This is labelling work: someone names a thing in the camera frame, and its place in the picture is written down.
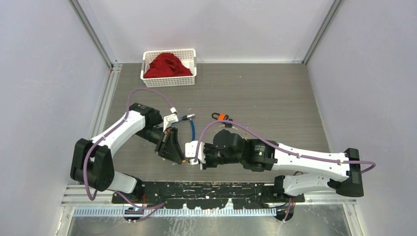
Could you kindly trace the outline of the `black headed key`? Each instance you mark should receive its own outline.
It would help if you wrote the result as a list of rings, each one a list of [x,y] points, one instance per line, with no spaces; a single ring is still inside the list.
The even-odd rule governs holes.
[[[235,130],[238,130],[238,128],[234,127],[233,124],[231,122],[233,122],[232,119],[227,119],[228,122],[223,122],[221,125],[219,125],[219,127],[225,127],[225,128],[232,128]]]

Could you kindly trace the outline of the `orange black padlock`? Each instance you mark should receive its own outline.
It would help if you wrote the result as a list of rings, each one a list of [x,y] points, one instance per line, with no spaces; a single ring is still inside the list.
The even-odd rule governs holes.
[[[229,120],[229,116],[223,113],[212,113],[211,117],[215,120]]]

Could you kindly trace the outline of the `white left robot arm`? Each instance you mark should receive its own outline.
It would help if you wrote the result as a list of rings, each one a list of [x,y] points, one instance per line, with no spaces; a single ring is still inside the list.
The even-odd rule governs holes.
[[[158,156],[182,164],[185,157],[178,142],[178,130],[168,126],[169,122],[177,120],[176,114],[162,117],[154,108],[132,104],[128,112],[103,133],[76,142],[70,177],[97,191],[119,191],[130,202],[139,202],[144,195],[142,181],[115,171],[113,156],[126,141],[137,135],[155,144]]]

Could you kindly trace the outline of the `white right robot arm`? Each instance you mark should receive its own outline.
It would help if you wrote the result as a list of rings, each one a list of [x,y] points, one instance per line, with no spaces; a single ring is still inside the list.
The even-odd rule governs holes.
[[[273,195],[285,202],[307,192],[334,190],[336,194],[364,196],[359,151],[325,153],[289,147],[274,141],[245,139],[225,129],[211,144],[200,143],[194,157],[202,169],[225,164],[241,164],[253,172],[291,171],[300,175],[277,176]]]

